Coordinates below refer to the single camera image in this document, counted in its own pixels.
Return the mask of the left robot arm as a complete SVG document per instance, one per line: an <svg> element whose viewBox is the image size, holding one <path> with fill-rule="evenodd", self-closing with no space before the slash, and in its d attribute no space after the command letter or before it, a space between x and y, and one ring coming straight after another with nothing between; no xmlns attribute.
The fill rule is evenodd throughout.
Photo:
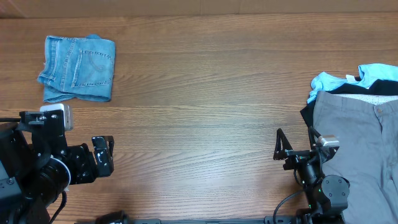
<svg viewBox="0 0 398 224"><path fill-rule="evenodd" d="M89 184L114 171L112 136L68 146L63 124L1 125L1 223L53 223L47 207L67 201L70 185Z"/></svg>

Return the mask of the light blue denim jeans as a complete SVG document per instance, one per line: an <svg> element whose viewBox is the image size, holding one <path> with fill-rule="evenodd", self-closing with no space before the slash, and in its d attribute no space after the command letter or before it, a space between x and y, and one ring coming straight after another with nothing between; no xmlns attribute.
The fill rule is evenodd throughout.
<svg viewBox="0 0 398 224"><path fill-rule="evenodd" d="M37 81L44 86L44 101L56 103L78 98L107 102L113 89L116 44L96 34L45 39L45 63Z"/></svg>

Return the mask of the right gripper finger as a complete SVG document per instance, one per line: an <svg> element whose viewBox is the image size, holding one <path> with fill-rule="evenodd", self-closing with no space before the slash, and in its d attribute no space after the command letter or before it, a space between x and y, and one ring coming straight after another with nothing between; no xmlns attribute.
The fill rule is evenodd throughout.
<svg viewBox="0 0 398 224"><path fill-rule="evenodd" d="M289 143L283 130L279 128L276 132L276 144L273 160L284 160L292 157L293 148Z"/></svg>
<svg viewBox="0 0 398 224"><path fill-rule="evenodd" d="M308 128L308 138L310 141L310 148L315 149L317 146L317 139L321 136L321 134L312 126Z"/></svg>

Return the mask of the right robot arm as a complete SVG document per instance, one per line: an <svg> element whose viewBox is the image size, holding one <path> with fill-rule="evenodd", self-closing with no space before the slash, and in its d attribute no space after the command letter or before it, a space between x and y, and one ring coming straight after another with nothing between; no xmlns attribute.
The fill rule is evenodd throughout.
<svg viewBox="0 0 398 224"><path fill-rule="evenodd" d="M275 208L272 223L344 223L343 211L348 208L350 182L338 175L325 175L323 164L330 161L340 148L334 135L322 135L308 128L310 149L293 149L283 130L276 132L273 159L284 161L284 170L292 170L301 190L283 199ZM308 207L293 216L280 216L278 211L290 199L305 194Z"/></svg>

